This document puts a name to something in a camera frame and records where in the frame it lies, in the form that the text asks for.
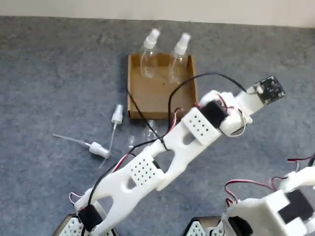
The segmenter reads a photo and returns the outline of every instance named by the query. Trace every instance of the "white perforated plate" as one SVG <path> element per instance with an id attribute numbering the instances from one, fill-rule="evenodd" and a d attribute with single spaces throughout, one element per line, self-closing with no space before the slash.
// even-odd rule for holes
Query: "white perforated plate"
<path id="1" fill-rule="evenodd" d="M 192 108 L 182 118 L 182 121 L 203 146 L 213 142 L 212 135 L 209 135 L 210 132 L 218 132 L 196 107 Z"/>
<path id="2" fill-rule="evenodd" d="M 81 236 L 81 232 L 83 229 L 83 224 L 79 222 L 78 218 L 72 217 L 59 236 Z M 106 236 L 113 236 L 113 233 L 110 231 L 105 234 Z M 90 233 L 85 231 L 84 236 L 90 236 Z"/>
<path id="3" fill-rule="evenodd" d="M 152 161 L 145 158 L 139 158 L 131 168 L 131 178 L 136 185 L 145 185 L 153 179 L 156 179 L 157 168 Z"/>
<path id="4" fill-rule="evenodd" d="M 188 230 L 186 236 L 206 236 L 205 231 L 203 230 L 199 221 L 194 221 L 190 229 Z"/>

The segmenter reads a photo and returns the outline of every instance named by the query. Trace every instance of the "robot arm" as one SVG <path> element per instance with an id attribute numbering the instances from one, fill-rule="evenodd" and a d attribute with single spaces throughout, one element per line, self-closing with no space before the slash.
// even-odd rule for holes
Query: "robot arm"
<path id="1" fill-rule="evenodd" d="M 251 114 L 283 96 L 284 91 L 274 76 L 258 82 L 248 89 L 248 93 L 241 92 L 236 97 L 229 92 L 219 93 L 214 90 L 205 95 L 200 101 L 200 107 L 192 108 L 163 138 L 166 147 L 174 151 L 167 172 L 163 172 L 154 161 L 159 153 L 165 151 L 161 141 L 157 140 L 126 166 L 101 180 L 92 196 L 91 204 L 104 197 L 112 197 L 113 204 L 106 218 L 95 225 L 91 235 L 100 236 L 110 231 L 149 192 L 154 189 L 162 190 L 179 176 L 221 132 L 230 135 L 245 128 L 252 121 Z M 185 145 L 183 139 L 189 133 L 195 139 Z M 129 179 L 135 183 L 135 187 L 131 189 L 127 186 Z M 87 190 L 75 203 L 77 212 L 87 206 L 91 191 L 92 189 Z"/>
<path id="2" fill-rule="evenodd" d="M 202 226 L 195 218 L 184 235 L 190 236 L 193 230 L 200 230 L 198 236 L 304 236 L 315 232 L 314 209 L 298 189 L 315 185 L 314 173 L 315 166 L 305 167 L 288 174 L 278 191 L 232 204 L 218 225 Z"/>

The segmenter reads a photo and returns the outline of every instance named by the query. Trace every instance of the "cardboard box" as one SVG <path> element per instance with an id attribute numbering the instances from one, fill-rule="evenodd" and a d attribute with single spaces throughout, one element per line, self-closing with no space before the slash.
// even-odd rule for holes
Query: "cardboard box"
<path id="1" fill-rule="evenodd" d="M 133 54 L 128 57 L 128 89 L 137 103 L 140 111 L 147 119 L 168 118 L 167 104 L 171 92 L 178 86 L 170 83 L 168 79 L 169 54 L 158 54 L 158 70 L 154 78 L 144 78 L 140 71 L 140 55 Z M 186 68 L 183 68 L 182 81 L 195 76 L 194 59 L 188 58 Z M 192 106 L 198 102 L 198 91 L 196 81 L 193 80 L 180 88 L 172 99 L 171 111 L 177 107 L 183 108 L 183 116 Z M 128 113 L 132 119 L 140 119 L 135 105 L 128 96 Z"/>

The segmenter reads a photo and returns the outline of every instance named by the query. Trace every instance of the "clear plastic bottle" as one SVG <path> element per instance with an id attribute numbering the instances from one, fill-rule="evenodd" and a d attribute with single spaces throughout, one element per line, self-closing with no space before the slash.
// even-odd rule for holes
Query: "clear plastic bottle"
<path id="1" fill-rule="evenodd" d="M 157 127 L 155 125 L 155 122 L 154 120 L 150 119 L 149 121 L 149 125 L 152 127 L 152 129 L 156 132 L 157 132 Z M 157 136 L 155 135 L 155 133 L 148 127 L 146 126 L 145 129 L 143 130 L 143 141 L 144 142 L 148 142 L 148 141 L 151 141 L 153 139 L 156 139 Z"/>
<path id="2" fill-rule="evenodd" d="M 143 46 L 140 49 L 140 68 L 141 75 L 143 77 L 154 77 L 154 74 L 158 68 L 158 49 L 156 47 L 156 43 L 159 35 L 160 31 L 158 29 L 153 29 L 146 40 L 144 40 Z"/>
<path id="3" fill-rule="evenodd" d="M 187 66 L 188 62 L 186 50 L 190 38 L 189 33 L 183 33 L 171 54 L 169 61 L 169 81 L 171 83 L 179 83 L 183 77 L 183 68 Z"/>

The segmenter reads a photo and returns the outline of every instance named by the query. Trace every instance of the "bottle cap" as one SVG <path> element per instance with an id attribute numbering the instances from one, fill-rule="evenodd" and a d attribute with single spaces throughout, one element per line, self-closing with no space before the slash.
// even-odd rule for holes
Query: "bottle cap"
<path id="1" fill-rule="evenodd" d="M 160 31 L 158 29 L 153 29 L 149 36 L 144 40 L 143 46 L 147 49 L 152 49 L 157 43 L 157 39 L 160 35 Z"/>
<path id="2" fill-rule="evenodd" d="M 187 46 L 188 46 L 190 38 L 191 38 L 191 35 L 189 33 L 183 33 L 181 39 L 178 41 L 178 43 L 175 46 L 175 49 L 174 49 L 175 53 L 179 55 L 184 55 L 187 50 Z"/>
<path id="3" fill-rule="evenodd" d="M 123 108 L 121 104 L 117 104 L 112 116 L 112 123 L 121 124 L 123 122 Z"/>

